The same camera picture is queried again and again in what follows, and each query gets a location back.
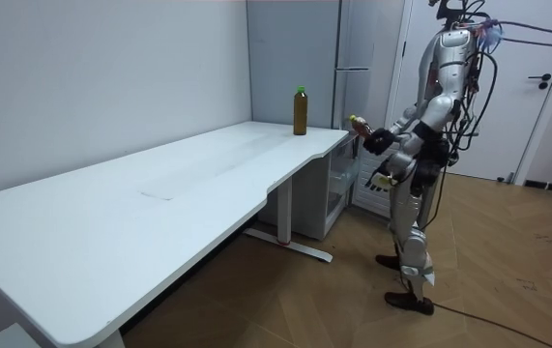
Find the robot leg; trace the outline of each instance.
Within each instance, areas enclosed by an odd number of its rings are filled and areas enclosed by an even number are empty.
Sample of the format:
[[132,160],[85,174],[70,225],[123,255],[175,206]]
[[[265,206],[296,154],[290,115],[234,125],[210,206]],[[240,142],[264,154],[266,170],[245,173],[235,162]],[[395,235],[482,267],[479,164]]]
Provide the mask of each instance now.
[[400,258],[400,272],[407,280],[409,292],[387,293],[385,300],[390,305],[431,315],[434,306],[423,296],[423,284],[429,281],[434,285],[434,272],[426,249],[425,234],[417,229],[416,219],[420,212],[421,197],[411,194],[411,181],[412,178],[409,178],[392,189],[390,222]]

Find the wooden floor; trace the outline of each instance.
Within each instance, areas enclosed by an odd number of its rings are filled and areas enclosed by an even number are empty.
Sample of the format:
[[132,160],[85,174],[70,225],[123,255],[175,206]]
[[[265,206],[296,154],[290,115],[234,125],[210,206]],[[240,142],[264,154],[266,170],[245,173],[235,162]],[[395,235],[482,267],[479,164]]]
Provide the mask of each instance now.
[[[436,286],[426,296],[552,343],[552,192],[449,176],[428,228]],[[376,217],[349,209],[320,263],[241,236],[125,335],[143,347],[542,347],[436,308],[426,317],[389,307],[397,273]]]

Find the shoe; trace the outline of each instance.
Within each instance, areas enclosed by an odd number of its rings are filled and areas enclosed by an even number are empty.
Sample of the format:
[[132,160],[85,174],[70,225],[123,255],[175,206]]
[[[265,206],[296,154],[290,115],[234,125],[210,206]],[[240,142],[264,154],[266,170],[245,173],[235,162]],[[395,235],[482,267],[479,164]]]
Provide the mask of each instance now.
[[387,267],[390,270],[400,271],[400,259],[398,256],[376,255],[374,259],[381,266]]
[[385,293],[385,302],[404,310],[413,310],[425,315],[434,314],[434,303],[428,298],[418,301],[418,298],[413,293]]

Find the table foot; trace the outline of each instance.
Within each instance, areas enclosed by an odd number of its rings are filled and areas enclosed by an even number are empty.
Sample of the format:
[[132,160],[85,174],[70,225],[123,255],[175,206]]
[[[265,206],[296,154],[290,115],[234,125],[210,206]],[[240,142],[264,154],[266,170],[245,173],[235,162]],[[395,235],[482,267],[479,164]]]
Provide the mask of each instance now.
[[118,330],[115,331],[102,343],[98,344],[98,348],[125,348],[125,344],[123,344],[123,338],[121,337],[121,333],[119,333]]
[[333,256],[331,256],[329,253],[327,253],[325,251],[317,250],[317,249],[309,247],[309,246],[302,246],[301,244],[297,244],[295,242],[290,242],[288,245],[283,245],[282,243],[277,241],[276,236],[272,236],[269,233],[261,232],[259,230],[255,230],[253,228],[247,229],[244,233],[249,235],[249,236],[261,239],[263,241],[273,243],[273,244],[279,245],[281,247],[286,247],[286,248],[298,251],[300,253],[304,253],[308,256],[315,257],[319,261],[330,263],[334,259]]

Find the brown bottle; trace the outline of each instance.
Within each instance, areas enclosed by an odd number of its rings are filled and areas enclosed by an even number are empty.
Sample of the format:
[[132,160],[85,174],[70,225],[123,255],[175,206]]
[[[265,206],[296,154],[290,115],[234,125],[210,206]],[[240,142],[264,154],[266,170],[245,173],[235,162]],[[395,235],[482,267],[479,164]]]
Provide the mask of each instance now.
[[353,126],[353,130],[355,130],[360,135],[360,137],[366,139],[374,133],[374,129],[364,118],[351,115],[349,117],[349,120],[351,120],[351,126]]
[[307,131],[307,94],[305,87],[297,87],[295,95],[295,113],[293,116],[293,134],[305,135]]

